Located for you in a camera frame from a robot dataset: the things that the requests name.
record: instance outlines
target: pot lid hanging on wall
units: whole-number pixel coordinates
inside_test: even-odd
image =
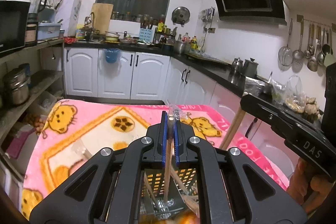
[[[189,18],[190,11],[186,7],[176,8],[171,15],[173,23],[181,24],[182,27],[186,22],[188,22]]]

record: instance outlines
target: clear plastic box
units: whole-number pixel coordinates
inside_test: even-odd
[[[48,116],[53,106],[56,104],[56,97],[47,91],[42,92],[42,94],[30,105],[28,108],[30,113],[36,115],[46,115]]]

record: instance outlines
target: blender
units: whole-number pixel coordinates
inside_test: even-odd
[[[37,45],[38,13],[44,10],[47,0],[30,0],[28,20],[26,26],[25,47]]]

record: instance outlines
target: blue bucket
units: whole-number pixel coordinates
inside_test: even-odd
[[[117,48],[105,49],[105,60],[109,64],[114,64],[121,58],[121,50]]]

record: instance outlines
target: kettle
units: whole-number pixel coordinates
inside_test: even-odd
[[[242,68],[243,68],[243,61],[240,59],[240,57],[235,58],[235,60],[232,62],[231,65],[231,71],[233,71],[235,74],[241,73]]]
[[[251,60],[246,60],[244,66],[241,70],[241,74],[245,77],[254,78],[257,74],[257,67],[258,63],[254,62],[253,58],[250,58]]]

